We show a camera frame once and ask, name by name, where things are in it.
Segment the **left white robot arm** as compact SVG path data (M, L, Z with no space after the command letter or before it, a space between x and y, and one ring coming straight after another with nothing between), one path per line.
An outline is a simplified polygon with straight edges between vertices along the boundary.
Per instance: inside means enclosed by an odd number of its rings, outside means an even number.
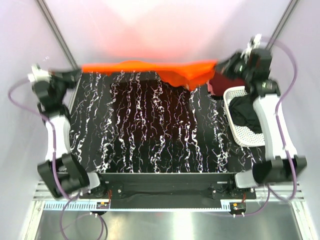
M48 133L45 162L37 166L38 174L51 195L68 198L79 191L103 198L108 186L98 173L88 173L71 152L70 111L63 103L67 90L77 87L80 68L71 71L44 70L38 64L31 67L28 80L38 99L38 113Z

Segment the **orange t shirt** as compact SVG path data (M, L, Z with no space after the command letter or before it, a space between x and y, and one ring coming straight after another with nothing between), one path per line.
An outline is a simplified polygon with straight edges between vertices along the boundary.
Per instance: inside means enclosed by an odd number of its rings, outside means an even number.
M81 66L83 73L97 72L110 75L118 72L156 72L160 79L173 87L189 91L206 84L215 75L216 60L189 63L150 63L128 60L120 63L88 63Z

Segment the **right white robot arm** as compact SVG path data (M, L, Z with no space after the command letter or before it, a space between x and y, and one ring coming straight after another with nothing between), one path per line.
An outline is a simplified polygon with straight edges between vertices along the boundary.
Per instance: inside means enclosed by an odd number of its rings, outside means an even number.
M246 188L284 182L297 184L297 177L307 167L306 158L298 155L291 141L282 111L285 95L269 77L271 63L271 52L258 47L248 55L237 51L214 68L227 78L244 80L265 142L265 161L237 173L234 181L227 185L228 195L235 199L243 195Z

